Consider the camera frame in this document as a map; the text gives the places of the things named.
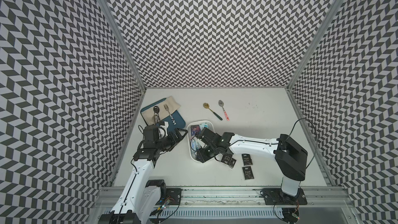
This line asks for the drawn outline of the clear light blue tissue pack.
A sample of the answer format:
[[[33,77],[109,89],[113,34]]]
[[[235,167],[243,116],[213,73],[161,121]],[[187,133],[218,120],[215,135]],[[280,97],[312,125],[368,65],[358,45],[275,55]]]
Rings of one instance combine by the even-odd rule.
[[[192,139],[190,144],[191,144],[191,149],[193,150],[193,152],[196,152],[198,150],[197,141],[195,139]]]

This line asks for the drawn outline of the teal tissue pack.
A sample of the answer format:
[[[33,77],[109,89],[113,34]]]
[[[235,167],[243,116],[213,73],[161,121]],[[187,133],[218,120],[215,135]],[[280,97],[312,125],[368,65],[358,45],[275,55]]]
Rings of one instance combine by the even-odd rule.
[[[200,128],[201,128],[201,130],[203,130],[204,128],[208,128],[208,123],[207,122],[201,123]]]

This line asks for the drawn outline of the cartoon dark blue tissue pack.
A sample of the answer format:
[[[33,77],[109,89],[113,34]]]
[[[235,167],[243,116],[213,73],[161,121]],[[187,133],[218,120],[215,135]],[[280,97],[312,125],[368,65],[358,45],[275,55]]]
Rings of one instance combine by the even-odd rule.
[[[201,127],[200,127],[200,125],[197,125],[197,124],[191,125],[190,129],[191,129],[192,136],[196,136],[196,135],[200,134],[200,132],[201,132]]]

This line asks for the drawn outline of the white plastic storage box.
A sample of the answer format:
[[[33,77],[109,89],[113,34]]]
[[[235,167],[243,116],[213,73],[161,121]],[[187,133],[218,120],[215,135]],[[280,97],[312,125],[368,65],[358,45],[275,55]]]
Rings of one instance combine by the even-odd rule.
[[[189,147],[189,148],[188,148],[188,151],[189,151],[189,154],[190,154],[191,159],[194,160],[196,163],[201,163],[201,161],[200,161],[200,159],[199,159],[198,152],[197,152],[197,151],[196,151],[196,152],[193,152],[193,150],[191,149],[191,144],[190,144],[190,142],[191,142],[192,139],[195,139],[195,140],[197,141],[197,144],[198,144],[198,150],[199,150],[200,148],[204,148],[204,147],[205,147],[205,143],[199,138],[199,134],[196,135],[196,136],[192,136],[192,135],[191,135],[190,126],[191,126],[191,125],[196,125],[196,124],[197,124],[197,125],[200,125],[200,124],[203,123],[203,122],[207,122],[207,123],[208,123],[208,129],[209,129],[210,131],[212,131],[212,132],[215,132],[214,126],[213,126],[213,124],[212,124],[209,120],[195,121],[195,122],[190,123],[190,124],[187,126],[187,130],[188,130],[188,147]]]

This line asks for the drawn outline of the small black sachet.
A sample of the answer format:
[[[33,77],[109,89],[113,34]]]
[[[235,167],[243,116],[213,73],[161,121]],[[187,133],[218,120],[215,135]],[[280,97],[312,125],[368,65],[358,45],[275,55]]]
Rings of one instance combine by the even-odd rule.
[[[234,158],[231,158],[231,159],[229,160],[229,162],[228,162],[228,166],[229,166],[231,169],[234,168],[235,164],[236,164],[236,159],[234,159]]]

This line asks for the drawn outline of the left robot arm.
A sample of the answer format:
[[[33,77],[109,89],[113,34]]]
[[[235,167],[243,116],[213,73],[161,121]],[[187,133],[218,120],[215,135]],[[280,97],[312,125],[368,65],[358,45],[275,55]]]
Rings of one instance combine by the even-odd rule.
[[[188,134],[186,129],[168,132],[167,128],[164,121],[144,128],[143,140],[131,160],[129,180],[110,213],[100,216],[99,224],[145,224],[155,204],[166,196],[164,180],[149,177],[159,157],[172,151]]]

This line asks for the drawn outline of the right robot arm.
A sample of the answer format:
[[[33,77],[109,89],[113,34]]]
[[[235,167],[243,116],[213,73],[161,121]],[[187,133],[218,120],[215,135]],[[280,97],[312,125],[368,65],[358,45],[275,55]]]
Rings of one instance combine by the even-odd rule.
[[[290,135],[281,134],[279,138],[258,139],[248,138],[232,132],[225,132],[223,135],[214,133],[204,128],[199,134],[191,138],[193,141],[200,141],[204,146],[191,150],[196,154],[197,161],[205,163],[224,154],[249,154],[270,158],[276,161],[283,174],[280,190],[284,197],[297,198],[299,187],[305,180],[308,152]]]

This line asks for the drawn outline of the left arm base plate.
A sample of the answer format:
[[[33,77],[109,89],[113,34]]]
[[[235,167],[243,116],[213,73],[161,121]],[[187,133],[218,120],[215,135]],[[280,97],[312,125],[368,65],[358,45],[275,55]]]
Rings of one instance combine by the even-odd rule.
[[[165,194],[163,194],[160,200],[155,206],[163,205],[168,199],[170,202],[167,205],[179,205],[181,202],[182,189],[181,188],[167,188]]]

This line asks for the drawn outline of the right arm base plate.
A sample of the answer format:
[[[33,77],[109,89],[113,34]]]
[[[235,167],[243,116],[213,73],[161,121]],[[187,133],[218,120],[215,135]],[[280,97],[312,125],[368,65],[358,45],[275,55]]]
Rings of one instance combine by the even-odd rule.
[[[282,192],[280,188],[263,188],[260,195],[266,205],[308,205],[304,190],[299,188],[296,196]]]

